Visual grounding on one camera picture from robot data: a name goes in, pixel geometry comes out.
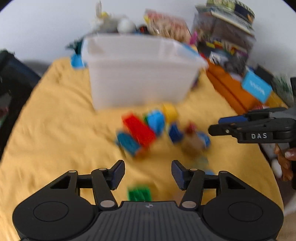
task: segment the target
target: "white plastic bin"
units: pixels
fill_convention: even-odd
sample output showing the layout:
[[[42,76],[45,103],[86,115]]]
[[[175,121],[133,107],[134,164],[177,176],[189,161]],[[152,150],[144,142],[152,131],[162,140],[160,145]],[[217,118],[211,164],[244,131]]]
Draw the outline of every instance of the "white plastic bin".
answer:
[[[83,42],[95,109],[182,100],[207,62],[181,43],[99,34]]]

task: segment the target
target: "plastic bag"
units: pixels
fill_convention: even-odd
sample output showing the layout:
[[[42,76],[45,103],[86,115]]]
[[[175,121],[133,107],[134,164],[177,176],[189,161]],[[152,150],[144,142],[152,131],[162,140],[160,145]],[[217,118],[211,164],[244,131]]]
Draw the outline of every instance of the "plastic bag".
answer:
[[[154,10],[146,10],[144,19],[150,34],[175,39],[182,43],[190,42],[191,35],[183,19]]]

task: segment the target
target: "blue box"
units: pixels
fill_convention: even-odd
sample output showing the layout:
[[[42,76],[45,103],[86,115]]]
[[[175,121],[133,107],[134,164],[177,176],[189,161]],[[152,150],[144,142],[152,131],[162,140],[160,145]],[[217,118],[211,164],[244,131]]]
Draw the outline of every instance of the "blue box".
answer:
[[[242,88],[263,104],[267,101],[272,91],[272,87],[252,71],[249,71],[243,79]]]

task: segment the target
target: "yellow bedsheet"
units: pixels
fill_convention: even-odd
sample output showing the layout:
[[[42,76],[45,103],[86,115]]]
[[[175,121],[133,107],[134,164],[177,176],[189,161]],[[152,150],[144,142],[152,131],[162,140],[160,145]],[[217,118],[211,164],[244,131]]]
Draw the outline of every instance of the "yellow bedsheet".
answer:
[[[153,200],[169,200],[177,193],[170,173],[171,161],[189,167],[191,158],[175,147],[163,134],[151,147],[147,158],[126,158],[114,144],[116,130],[122,128],[121,115],[142,114],[157,105],[95,112],[87,69],[74,70],[68,58],[55,61],[34,89],[12,131],[0,164],[0,240],[18,240],[12,212],[18,203],[65,173],[110,168],[124,159],[126,174],[113,192],[117,202],[127,199],[127,188],[147,184]],[[178,104],[180,124],[191,120],[207,132],[220,117],[235,115],[225,99],[215,92],[205,74],[198,88]],[[283,203],[273,173],[256,144],[238,144],[230,136],[211,137],[204,152],[210,168],[217,174],[227,170],[254,187],[282,209]],[[204,193],[203,203],[214,191]],[[81,196],[94,203],[91,190]]]

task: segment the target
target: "human hand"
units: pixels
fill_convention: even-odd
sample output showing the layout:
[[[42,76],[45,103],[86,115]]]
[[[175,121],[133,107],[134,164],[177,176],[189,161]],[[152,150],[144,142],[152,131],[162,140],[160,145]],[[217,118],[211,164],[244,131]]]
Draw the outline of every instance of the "human hand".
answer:
[[[286,182],[288,180],[292,180],[294,174],[291,169],[291,161],[296,161],[296,148],[288,149],[287,151],[285,151],[283,155],[278,144],[276,144],[274,153],[278,156],[278,162],[281,166],[281,170],[283,173],[283,181]]]

